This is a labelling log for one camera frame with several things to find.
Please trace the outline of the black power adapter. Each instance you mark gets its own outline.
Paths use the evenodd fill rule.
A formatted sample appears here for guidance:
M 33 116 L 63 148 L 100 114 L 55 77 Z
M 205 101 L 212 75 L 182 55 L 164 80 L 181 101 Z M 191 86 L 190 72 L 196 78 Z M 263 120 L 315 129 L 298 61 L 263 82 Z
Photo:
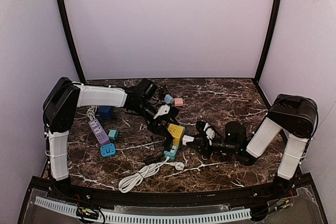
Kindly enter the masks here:
M 166 137 L 163 145 L 164 150 L 169 152 L 171 150 L 172 145 L 173 145 L 173 137 L 172 136 Z

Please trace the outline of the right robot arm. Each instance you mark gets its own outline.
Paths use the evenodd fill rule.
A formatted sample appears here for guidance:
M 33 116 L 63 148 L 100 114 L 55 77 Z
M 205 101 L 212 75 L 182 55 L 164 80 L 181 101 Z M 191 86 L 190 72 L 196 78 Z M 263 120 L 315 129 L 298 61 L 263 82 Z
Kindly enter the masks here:
M 318 106 L 310 98 L 280 94 L 269 108 L 252 138 L 247 138 L 246 128 L 237 121 L 225 125 L 220 135 L 214 126 L 197 121 L 198 133 L 184 136 L 182 144 L 196 150 L 204 158 L 215 152 L 234 156 L 241 164 L 255 164 L 280 131 L 288 132 L 288 140 L 276 179 L 291 181 L 304 159 L 319 122 Z

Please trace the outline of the white usb charger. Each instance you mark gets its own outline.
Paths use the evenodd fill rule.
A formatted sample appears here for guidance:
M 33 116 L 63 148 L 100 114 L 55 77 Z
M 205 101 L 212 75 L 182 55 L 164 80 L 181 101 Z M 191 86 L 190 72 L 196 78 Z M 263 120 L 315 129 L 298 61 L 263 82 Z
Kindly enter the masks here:
M 193 142 L 193 141 L 194 141 L 194 137 L 192 136 L 184 135 L 182 138 L 182 144 L 185 146 L 187 145 L 187 143 Z

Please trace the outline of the teal power strip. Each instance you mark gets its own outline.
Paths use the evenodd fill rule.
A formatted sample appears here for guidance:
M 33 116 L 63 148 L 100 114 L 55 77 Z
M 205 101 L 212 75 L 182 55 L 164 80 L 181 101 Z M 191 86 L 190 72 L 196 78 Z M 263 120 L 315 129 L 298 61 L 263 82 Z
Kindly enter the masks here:
M 169 150 L 164 150 L 164 152 L 163 152 L 164 157 L 169 158 L 170 160 L 175 160 L 178 150 L 179 150 L 178 145 L 172 145 Z

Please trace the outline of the yellow cube socket adapter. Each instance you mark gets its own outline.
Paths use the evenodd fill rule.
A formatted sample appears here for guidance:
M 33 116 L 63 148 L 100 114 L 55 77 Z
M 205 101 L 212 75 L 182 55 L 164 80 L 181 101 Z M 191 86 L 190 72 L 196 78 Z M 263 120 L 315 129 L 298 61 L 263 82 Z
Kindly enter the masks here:
M 180 146 L 185 133 L 185 127 L 170 123 L 167 130 L 173 137 L 173 145 Z

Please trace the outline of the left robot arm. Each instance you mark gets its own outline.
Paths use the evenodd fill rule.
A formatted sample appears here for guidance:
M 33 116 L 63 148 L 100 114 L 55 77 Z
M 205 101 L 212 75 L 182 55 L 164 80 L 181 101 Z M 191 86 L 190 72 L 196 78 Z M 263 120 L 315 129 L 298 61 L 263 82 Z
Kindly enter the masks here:
M 168 151 L 173 142 L 168 124 L 177 122 L 179 110 L 171 102 L 165 102 L 167 95 L 149 79 L 142 79 L 136 86 L 119 87 L 88 85 L 67 77 L 60 78 L 43 104 L 46 155 L 51 177 L 56 181 L 69 178 L 68 136 L 76 110 L 81 107 L 87 107 L 86 116 L 96 135 L 104 133 L 96 119 L 99 107 L 124 108 L 143 117 L 151 133 L 165 137 L 164 150 Z

